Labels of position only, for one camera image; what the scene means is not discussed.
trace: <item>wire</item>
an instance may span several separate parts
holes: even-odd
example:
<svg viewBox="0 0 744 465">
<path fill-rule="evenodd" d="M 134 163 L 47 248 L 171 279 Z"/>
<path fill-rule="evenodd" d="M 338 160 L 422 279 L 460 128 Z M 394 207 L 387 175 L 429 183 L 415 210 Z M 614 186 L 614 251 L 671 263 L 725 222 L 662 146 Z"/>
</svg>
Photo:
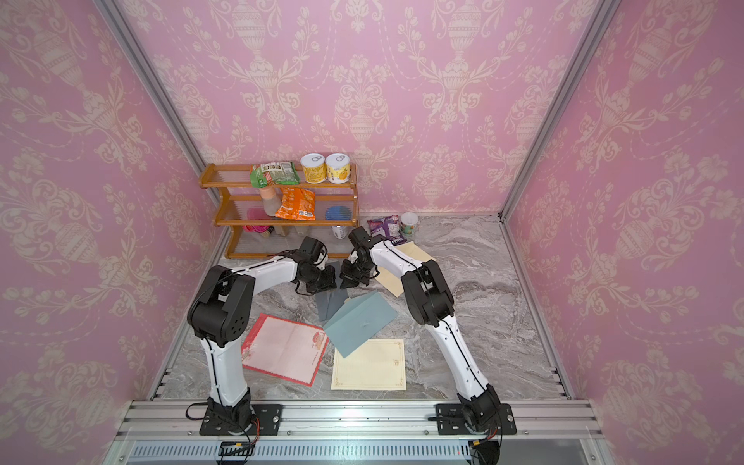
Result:
<svg viewBox="0 0 744 465">
<path fill-rule="evenodd" d="M 222 461 L 225 460 L 225 457 L 230 457 L 232 455 L 238 455 L 241 452 L 247 451 L 246 458 L 243 460 L 243 463 L 248 461 L 248 457 L 253 455 L 253 448 L 256 446 L 256 443 L 258 442 L 258 438 L 261 436 L 260 430 L 261 430 L 261 422 L 258 420 L 258 417 L 256 417 L 255 420 L 251 422 L 252 425 L 256 426 L 256 438 L 251 440 L 250 437 L 248 437 L 248 433 L 246 433 L 246 439 L 248 439 L 248 445 L 242 446 L 239 449 L 235 449 L 234 451 L 230 451 L 227 453 L 220 453 L 219 455 L 219 462 L 218 464 L 222 464 Z"/>
<path fill-rule="evenodd" d="M 426 289 L 426 290 L 429 290 L 429 288 L 427 288 L 427 287 L 426 287 L 426 282 L 424 281 L 424 279 L 423 279 L 423 276 L 421 275 L 421 271 L 419 270 L 419 267 L 418 267 L 418 266 L 414 265 L 414 264 L 413 264 L 413 262 L 411 262 L 410 260 L 408 260 L 408 259 L 405 259 L 405 258 L 401 257 L 400 255 L 398 255 L 398 252 L 397 252 L 397 250 L 395 250 L 395 248 L 391 248 L 390 246 L 388 246 L 388 244 L 387 244 L 387 242 L 386 242 L 386 241 L 383 241 L 383 242 L 382 242 L 382 244 L 383 244 L 383 245 L 385 246 L 385 248 L 386 248 L 387 250 L 389 250 L 389 251 L 393 252 L 393 255 L 395 255 L 395 256 L 396 256 L 396 257 L 398 257 L 399 259 L 403 260 L 403 261 L 404 261 L 404 262 L 406 262 L 406 263 L 407 263 L 408 265 L 411 265 L 411 266 L 413 266 L 413 267 L 414 267 L 414 273 L 416 273 L 416 276 L 418 276 L 418 277 L 419 277 L 419 280 L 420 280 L 420 281 L 421 281 L 421 283 L 423 284 L 423 286 L 424 286 L 424 289 Z"/>
<path fill-rule="evenodd" d="M 462 348 L 460 347 L 460 344 L 458 343 L 458 339 L 455 337 L 455 334 L 452 332 L 452 328 L 449 326 L 449 323 L 447 323 L 444 320 L 442 320 L 442 323 L 447 325 L 447 330 L 449 330 L 449 333 L 452 335 L 452 340 L 455 341 L 455 345 L 458 346 L 458 350 L 460 351 L 460 354 L 463 356 L 463 359 L 465 360 L 465 365 L 467 365 L 467 369 L 470 370 L 470 374 L 472 374 L 472 377 L 475 379 L 475 382 L 477 382 L 478 385 L 481 386 L 481 389 L 483 389 L 483 391 L 485 392 L 486 388 L 483 387 L 483 385 L 481 384 L 481 380 L 479 380 L 478 377 L 473 372 L 472 367 L 470 366 L 470 363 L 468 363 L 467 361 L 467 357 L 465 357 L 465 352 L 463 352 Z"/>
<path fill-rule="evenodd" d="M 501 448 L 501 444 L 504 442 L 504 426 L 501 424 L 501 417 L 498 415 L 498 410 L 496 411 L 496 419 L 498 420 L 498 429 L 501 430 L 501 437 L 498 439 L 498 448 Z"/>
<path fill-rule="evenodd" d="M 207 403 L 207 402 L 194 402 L 193 404 L 189 405 L 188 407 L 186 407 L 186 418 L 189 419 L 189 420 L 191 420 L 191 421 L 201 421 L 201 420 L 204 420 L 204 417 L 194 418 L 194 417 L 190 416 L 188 414 L 188 411 L 189 411 L 189 408 L 191 408 L 191 407 L 197 407 L 197 406 L 208 405 L 208 404 L 209 403 Z"/>
<path fill-rule="evenodd" d="M 313 296 L 313 295 L 315 295 L 315 294 L 309 294 L 309 293 L 304 294 L 304 293 L 300 292 L 300 281 L 297 281 L 297 286 L 295 286 L 295 294 L 297 294 L 297 295 L 306 295 L 306 296 Z"/>
</svg>

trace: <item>shelf rack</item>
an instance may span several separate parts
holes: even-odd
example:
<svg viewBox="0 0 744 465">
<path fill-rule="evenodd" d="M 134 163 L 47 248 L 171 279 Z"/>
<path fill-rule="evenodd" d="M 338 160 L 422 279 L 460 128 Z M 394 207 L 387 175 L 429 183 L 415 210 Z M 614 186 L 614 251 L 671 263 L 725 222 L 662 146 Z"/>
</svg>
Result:
<svg viewBox="0 0 744 465">
<path fill-rule="evenodd" d="M 351 253 L 349 240 L 336 239 L 330 226 L 346 225 L 355 228 L 359 225 L 359 195 L 355 164 L 351 164 L 350 180 L 344 184 L 333 184 L 327 180 L 318 184 L 310 184 L 305 180 L 302 171 L 298 170 L 300 184 L 284 186 L 301 187 L 315 192 L 315 217 L 318 219 L 307 221 L 266 215 L 263 212 L 261 197 L 257 195 L 258 189 L 251 186 L 251 169 L 250 164 L 209 164 L 199 177 L 199 184 L 202 188 L 215 187 L 219 191 L 220 202 L 217 213 L 214 215 L 214 225 L 230 226 L 232 230 L 230 242 L 225 249 L 225 258 L 265 258 L 288 248 L 299 247 L 304 235 L 323 241 L 328 247 L 329 258 L 346 258 Z M 231 192 L 231 189 L 239 190 L 240 193 Z M 328 208 L 337 205 L 348 207 L 352 212 L 352 218 L 345 221 L 325 219 L 325 212 Z M 298 231 L 301 230 L 296 230 L 296 228 L 288 228 L 289 232 L 286 237 L 273 233 L 271 237 L 264 238 L 256 233 L 245 232 L 244 225 L 273 225 L 275 228 L 299 226 L 305 227 L 303 229 L 307 234 L 300 234 Z"/>
</svg>

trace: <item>white cup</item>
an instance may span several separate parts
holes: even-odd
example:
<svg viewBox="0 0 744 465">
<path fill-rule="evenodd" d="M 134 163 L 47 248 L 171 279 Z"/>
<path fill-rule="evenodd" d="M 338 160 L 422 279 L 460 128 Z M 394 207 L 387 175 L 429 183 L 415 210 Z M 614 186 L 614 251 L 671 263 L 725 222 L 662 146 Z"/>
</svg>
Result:
<svg viewBox="0 0 744 465">
<path fill-rule="evenodd" d="M 412 211 L 406 211 L 400 215 L 400 232 L 407 237 L 414 235 L 418 229 L 418 215 Z"/>
</svg>

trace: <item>can lid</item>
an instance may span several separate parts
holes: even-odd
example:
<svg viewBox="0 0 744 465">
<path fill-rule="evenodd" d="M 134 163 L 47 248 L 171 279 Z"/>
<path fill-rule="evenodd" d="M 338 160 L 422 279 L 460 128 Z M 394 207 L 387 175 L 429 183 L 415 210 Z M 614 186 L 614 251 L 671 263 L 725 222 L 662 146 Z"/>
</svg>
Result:
<svg viewBox="0 0 744 465">
<path fill-rule="evenodd" d="M 326 157 L 326 164 L 331 168 L 343 168 L 349 164 L 351 158 L 344 153 L 332 153 Z"/>
<path fill-rule="evenodd" d="M 415 225 L 418 223 L 418 215 L 412 211 L 406 211 L 404 214 L 400 215 L 400 222 L 404 225 Z"/>
<path fill-rule="evenodd" d="M 308 153 L 300 158 L 300 163 L 304 167 L 315 168 L 325 163 L 325 157 L 320 153 Z"/>
</svg>

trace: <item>white robotic arm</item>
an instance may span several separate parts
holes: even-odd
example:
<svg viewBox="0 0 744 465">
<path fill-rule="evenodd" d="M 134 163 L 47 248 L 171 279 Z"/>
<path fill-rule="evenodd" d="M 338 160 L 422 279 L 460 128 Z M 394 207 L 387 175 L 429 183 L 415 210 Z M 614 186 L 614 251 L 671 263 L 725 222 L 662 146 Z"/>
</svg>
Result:
<svg viewBox="0 0 744 465">
<path fill-rule="evenodd" d="M 349 239 L 354 252 L 341 266 L 341 287 L 369 284 L 370 273 L 377 266 L 400 278 L 408 311 L 434 336 L 455 378 L 468 427 L 476 432 L 495 428 L 501 402 L 462 337 L 455 318 L 455 299 L 439 265 L 433 260 L 415 260 L 384 237 L 370 237 L 364 228 L 352 231 Z"/>
<path fill-rule="evenodd" d="M 243 377 L 240 346 L 253 296 L 281 283 L 305 283 L 309 294 L 336 287 L 333 267 L 326 267 L 323 243 L 306 237 L 299 249 L 245 268 L 213 266 L 188 313 L 188 323 L 207 353 L 211 391 L 207 412 L 243 432 L 251 425 L 251 392 Z"/>
<path fill-rule="evenodd" d="M 466 424 L 474 432 L 495 431 L 501 402 L 463 340 L 455 318 L 455 299 L 439 265 L 433 260 L 415 260 L 383 237 L 369 237 L 364 228 L 353 230 L 349 238 L 354 252 L 341 266 L 341 287 L 369 284 L 377 266 L 399 277 L 411 316 L 434 336 L 452 371 Z M 286 282 L 298 286 L 304 282 L 310 295 L 333 289 L 335 274 L 332 267 L 325 266 L 326 259 L 323 243 L 306 237 L 299 249 L 256 265 L 210 269 L 187 318 L 207 353 L 211 392 L 206 418 L 219 420 L 237 433 L 251 425 L 255 415 L 243 377 L 240 345 L 253 295 Z"/>
</svg>

